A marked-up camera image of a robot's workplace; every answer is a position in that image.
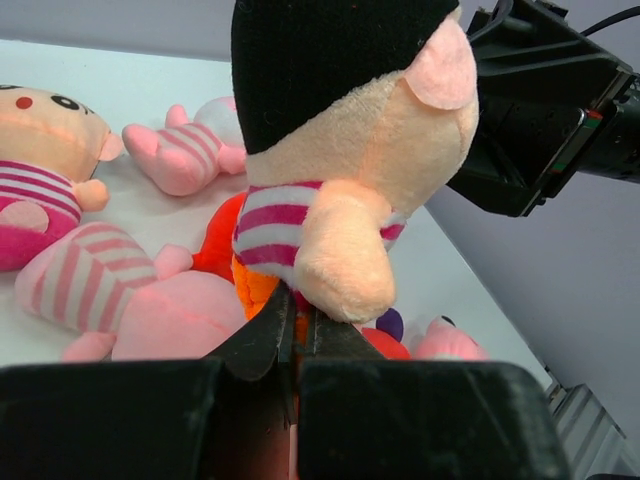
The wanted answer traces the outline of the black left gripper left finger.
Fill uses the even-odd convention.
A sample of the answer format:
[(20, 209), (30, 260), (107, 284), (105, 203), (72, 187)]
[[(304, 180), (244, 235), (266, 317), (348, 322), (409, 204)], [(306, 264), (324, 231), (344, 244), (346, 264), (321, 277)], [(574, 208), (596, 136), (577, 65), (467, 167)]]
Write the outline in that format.
[(256, 316), (205, 357), (219, 369), (214, 382), (225, 377), (255, 382), (272, 369), (285, 383), (293, 381), (296, 307), (289, 288), (279, 282)]

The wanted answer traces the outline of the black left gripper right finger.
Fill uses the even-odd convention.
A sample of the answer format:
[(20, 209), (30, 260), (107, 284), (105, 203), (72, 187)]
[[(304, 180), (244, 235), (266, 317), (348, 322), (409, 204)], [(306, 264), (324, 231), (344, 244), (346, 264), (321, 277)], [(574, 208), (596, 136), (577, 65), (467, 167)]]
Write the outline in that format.
[(353, 324), (336, 322), (313, 308), (304, 352), (316, 359), (385, 360)]

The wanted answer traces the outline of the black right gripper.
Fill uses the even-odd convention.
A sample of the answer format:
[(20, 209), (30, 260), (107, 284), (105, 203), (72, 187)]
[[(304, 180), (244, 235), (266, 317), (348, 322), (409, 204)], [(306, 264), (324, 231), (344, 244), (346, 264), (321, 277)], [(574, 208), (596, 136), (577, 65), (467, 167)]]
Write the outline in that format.
[(499, 1), (467, 35), (480, 122), (451, 189), (521, 217), (577, 172), (639, 180), (639, 75), (566, 22), (548, 1)]

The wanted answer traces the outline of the boy doll orange pants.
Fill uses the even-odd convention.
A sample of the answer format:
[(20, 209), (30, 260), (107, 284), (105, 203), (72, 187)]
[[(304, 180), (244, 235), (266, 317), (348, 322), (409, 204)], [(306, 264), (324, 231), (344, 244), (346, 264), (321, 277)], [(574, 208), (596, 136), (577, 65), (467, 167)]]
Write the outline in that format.
[(389, 250), (460, 169), (478, 118), (455, 1), (239, 1), (232, 80), (248, 191), (234, 273), (366, 323), (395, 301)]

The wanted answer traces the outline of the red shark plush open mouth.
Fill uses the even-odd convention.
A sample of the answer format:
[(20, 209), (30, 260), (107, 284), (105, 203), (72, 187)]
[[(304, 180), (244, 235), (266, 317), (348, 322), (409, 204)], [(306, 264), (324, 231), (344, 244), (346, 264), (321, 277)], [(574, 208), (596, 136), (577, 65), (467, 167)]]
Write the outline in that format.
[(408, 349), (402, 344), (404, 323), (394, 308), (380, 316), (373, 327), (362, 327), (360, 333), (386, 359), (410, 360)]

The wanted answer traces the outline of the red whale plush centre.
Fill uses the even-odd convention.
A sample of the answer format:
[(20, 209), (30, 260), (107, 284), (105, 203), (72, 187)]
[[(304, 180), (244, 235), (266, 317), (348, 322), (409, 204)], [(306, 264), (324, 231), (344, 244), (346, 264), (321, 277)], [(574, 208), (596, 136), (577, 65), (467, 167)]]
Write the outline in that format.
[(224, 201), (211, 217), (200, 250), (192, 255), (192, 269), (215, 274), (234, 284), (232, 236), (246, 193)]

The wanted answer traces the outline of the pink pig plush bottom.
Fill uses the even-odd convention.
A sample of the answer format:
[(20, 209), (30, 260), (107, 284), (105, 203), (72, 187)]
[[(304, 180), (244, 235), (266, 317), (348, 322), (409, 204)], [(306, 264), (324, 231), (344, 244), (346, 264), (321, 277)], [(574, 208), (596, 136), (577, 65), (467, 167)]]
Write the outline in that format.
[(428, 325), (424, 337), (412, 352), (417, 360), (487, 361), (486, 350), (450, 318), (438, 316)]

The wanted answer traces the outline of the large pink striped pig plush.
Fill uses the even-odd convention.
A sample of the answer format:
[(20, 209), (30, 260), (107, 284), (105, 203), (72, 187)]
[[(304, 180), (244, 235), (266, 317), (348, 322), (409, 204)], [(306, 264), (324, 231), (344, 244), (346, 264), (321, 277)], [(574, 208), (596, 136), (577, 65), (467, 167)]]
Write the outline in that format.
[(79, 333), (65, 362), (196, 359), (246, 315), (231, 282), (192, 265), (184, 247), (150, 257), (123, 229), (92, 222), (31, 260), (15, 293), (25, 311)]

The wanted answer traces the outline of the pink pig plush top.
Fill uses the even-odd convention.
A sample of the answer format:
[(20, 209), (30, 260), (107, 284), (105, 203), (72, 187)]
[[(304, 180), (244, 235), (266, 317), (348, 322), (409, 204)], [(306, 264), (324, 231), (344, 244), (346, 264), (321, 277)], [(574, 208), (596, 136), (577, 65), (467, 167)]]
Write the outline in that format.
[(188, 196), (221, 173), (245, 171), (246, 150), (231, 96), (207, 102), (193, 118), (174, 105), (162, 128), (129, 124), (122, 138), (136, 165), (168, 195)]

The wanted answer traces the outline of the boy doll magenta striped shirt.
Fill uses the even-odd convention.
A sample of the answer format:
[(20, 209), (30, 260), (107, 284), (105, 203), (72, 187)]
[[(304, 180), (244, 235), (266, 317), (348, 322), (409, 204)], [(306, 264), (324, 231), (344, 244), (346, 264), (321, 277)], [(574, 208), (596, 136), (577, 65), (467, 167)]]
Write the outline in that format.
[(40, 89), (1, 88), (1, 269), (20, 270), (110, 195), (94, 172), (123, 142), (83, 103)]

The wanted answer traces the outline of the aluminium rail frame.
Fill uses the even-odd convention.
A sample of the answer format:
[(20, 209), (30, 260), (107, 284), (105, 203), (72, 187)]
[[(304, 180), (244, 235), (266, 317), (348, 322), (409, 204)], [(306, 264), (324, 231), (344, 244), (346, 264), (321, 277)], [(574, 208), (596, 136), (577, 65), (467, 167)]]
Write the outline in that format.
[(639, 406), (622, 410), (586, 384), (565, 386), (550, 369), (546, 397), (574, 479), (639, 477)]

